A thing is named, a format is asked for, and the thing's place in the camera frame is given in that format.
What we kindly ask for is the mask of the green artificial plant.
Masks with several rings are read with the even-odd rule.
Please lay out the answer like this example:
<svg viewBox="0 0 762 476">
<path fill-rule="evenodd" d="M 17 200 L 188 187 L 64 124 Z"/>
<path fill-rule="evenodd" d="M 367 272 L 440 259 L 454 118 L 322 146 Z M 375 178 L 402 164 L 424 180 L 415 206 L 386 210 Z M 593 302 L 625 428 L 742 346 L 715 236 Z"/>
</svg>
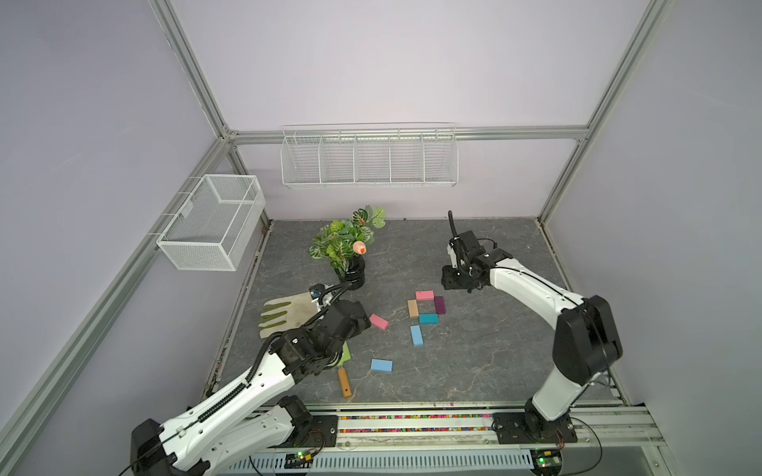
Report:
<svg viewBox="0 0 762 476">
<path fill-rule="evenodd" d="M 313 238 L 309 254 L 316 260 L 329 260 L 333 271 L 344 278 L 352 262 L 374 243 L 375 232 L 385 227 L 386 217 L 385 208 L 367 205 L 349 219 L 333 220 Z"/>
</svg>

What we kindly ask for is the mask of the pink block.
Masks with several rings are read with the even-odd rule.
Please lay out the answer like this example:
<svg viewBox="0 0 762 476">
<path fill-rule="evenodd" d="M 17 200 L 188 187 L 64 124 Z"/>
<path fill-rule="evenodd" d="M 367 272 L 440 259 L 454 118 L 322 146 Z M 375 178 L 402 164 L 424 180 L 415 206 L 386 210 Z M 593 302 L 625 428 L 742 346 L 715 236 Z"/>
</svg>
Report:
<svg viewBox="0 0 762 476">
<path fill-rule="evenodd" d="M 418 291 L 416 293 L 417 301 L 434 301 L 435 293 L 433 291 Z"/>
<path fill-rule="evenodd" d="M 369 320 L 373 327 L 378 328 L 382 331 L 386 331 L 390 325 L 387 319 L 383 319 L 383 317 L 379 317 L 378 315 L 371 315 Z"/>
</svg>

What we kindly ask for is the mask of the teal block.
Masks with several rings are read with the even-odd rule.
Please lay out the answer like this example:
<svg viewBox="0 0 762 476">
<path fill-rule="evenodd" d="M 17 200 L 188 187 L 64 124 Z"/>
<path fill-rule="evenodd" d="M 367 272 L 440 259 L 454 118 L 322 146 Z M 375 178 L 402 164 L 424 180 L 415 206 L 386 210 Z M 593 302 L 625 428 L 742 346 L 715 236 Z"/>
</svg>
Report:
<svg viewBox="0 0 762 476">
<path fill-rule="evenodd" d="M 419 323 L 421 325 L 435 325 L 438 324 L 439 321 L 439 316 L 436 313 L 425 313 L 419 317 Z"/>
</svg>

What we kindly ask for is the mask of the beige garden glove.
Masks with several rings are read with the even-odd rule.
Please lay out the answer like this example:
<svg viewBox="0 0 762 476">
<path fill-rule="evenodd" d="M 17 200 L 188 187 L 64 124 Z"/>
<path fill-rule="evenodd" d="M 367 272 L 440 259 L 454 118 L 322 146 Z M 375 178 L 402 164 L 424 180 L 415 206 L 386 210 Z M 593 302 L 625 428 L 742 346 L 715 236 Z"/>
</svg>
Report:
<svg viewBox="0 0 762 476">
<path fill-rule="evenodd" d="M 318 300 L 310 293 L 267 301 L 260 313 L 259 335 L 265 339 L 276 332 L 300 327 L 320 310 Z"/>
</svg>

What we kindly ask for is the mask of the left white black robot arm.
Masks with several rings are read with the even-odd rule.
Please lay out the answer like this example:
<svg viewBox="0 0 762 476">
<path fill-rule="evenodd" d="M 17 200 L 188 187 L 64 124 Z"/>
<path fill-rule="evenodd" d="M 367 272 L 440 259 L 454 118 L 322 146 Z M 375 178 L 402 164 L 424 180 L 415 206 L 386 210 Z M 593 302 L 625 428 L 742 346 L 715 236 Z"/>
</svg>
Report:
<svg viewBox="0 0 762 476">
<path fill-rule="evenodd" d="M 358 301 L 336 299 L 300 327 L 276 332 L 252 366 L 194 408 L 131 434 L 134 475 L 216 475 L 260 449 L 306 432 L 312 416 L 289 390 L 339 362 L 371 323 Z"/>
</svg>

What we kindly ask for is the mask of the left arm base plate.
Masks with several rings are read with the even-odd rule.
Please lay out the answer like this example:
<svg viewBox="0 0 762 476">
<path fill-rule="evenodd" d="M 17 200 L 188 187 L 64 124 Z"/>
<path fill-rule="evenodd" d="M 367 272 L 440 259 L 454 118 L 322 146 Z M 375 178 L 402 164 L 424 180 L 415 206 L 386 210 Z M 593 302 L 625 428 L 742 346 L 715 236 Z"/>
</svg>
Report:
<svg viewBox="0 0 762 476">
<path fill-rule="evenodd" d="M 298 426 L 275 448 L 335 447 L 339 436 L 339 418 L 330 415 L 313 416 L 308 424 Z"/>
</svg>

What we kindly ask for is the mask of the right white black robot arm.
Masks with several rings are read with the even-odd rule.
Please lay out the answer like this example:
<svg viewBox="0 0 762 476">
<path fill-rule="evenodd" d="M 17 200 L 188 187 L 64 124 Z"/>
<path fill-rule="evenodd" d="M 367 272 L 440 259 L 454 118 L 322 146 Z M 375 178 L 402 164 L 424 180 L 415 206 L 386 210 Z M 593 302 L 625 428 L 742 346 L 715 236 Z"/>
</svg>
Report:
<svg viewBox="0 0 762 476">
<path fill-rule="evenodd" d="M 485 249 L 471 231 L 450 231 L 450 265 L 443 268 L 442 277 L 445 289 L 470 293 L 492 287 L 529 307 L 554 331 L 554 368 L 527 402 L 524 426 L 535 434 L 557 428 L 591 383 L 608 374 L 623 355 L 608 301 L 553 284 L 504 250 Z"/>
</svg>

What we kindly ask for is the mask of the purple block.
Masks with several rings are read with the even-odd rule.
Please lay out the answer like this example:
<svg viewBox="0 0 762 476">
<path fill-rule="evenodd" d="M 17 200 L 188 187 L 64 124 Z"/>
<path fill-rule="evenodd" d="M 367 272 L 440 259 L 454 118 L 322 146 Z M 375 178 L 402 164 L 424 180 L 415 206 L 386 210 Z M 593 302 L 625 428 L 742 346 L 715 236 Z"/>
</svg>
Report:
<svg viewBox="0 0 762 476">
<path fill-rule="evenodd" d="M 442 296 L 436 296 L 434 298 L 435 310 L 437 315 L 446 314 L 446 300 Z"/>
</svg>

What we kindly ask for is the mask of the light blue block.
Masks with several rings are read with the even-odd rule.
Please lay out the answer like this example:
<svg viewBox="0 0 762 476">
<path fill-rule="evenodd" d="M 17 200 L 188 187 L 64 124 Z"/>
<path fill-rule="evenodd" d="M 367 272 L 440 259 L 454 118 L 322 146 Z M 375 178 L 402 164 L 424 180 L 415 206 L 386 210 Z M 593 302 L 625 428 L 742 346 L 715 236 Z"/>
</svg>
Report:
<svg viewBox="0 0 762 476">
<path fill-rule="evenodd" d="M 393 371 L 394 364 L 390 360 L 372 359 L 370 370 L 380 373 L 391 373 Z"/>
<path fill-rule="evenodd" d="M 419 325 L 413 325 L 410 328 L 411 331 L 411 338 L 413 345 L 415 347 L 421 347 L 424 345 L 424 339 L 423 339 L 423 333 L 421 327 Z"/>
</svg>

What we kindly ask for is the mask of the tan wooden block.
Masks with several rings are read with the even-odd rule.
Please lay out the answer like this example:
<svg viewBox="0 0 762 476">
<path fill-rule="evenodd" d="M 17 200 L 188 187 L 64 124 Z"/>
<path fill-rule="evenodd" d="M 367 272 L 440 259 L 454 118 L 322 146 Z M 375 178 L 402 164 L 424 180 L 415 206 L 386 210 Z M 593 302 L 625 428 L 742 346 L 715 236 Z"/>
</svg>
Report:
<svg viewBox="0 0 762 476">
<path fill-rule="evenodd" d="M 418 302 L 415 299 L 410 299 L 410 301 L 407 301 L 407 305 L 411 319 L 417 319 L 420 316 Z"/>
</svg>

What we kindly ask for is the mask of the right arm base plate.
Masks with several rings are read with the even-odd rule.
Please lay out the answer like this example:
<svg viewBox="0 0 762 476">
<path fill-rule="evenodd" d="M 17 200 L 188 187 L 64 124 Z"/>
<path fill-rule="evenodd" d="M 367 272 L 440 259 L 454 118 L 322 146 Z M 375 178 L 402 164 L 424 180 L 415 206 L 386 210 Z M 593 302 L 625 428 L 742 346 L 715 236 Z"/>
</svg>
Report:
<svg viewBox="0 0 762 476">
<path fill-rule="evenodd" d="M 577 442 L 577 433 L 569 414 L 550 422 L 534 413 L 496 413 L 490 428 L 499 444 L 562 445 Z"/>
</svg>

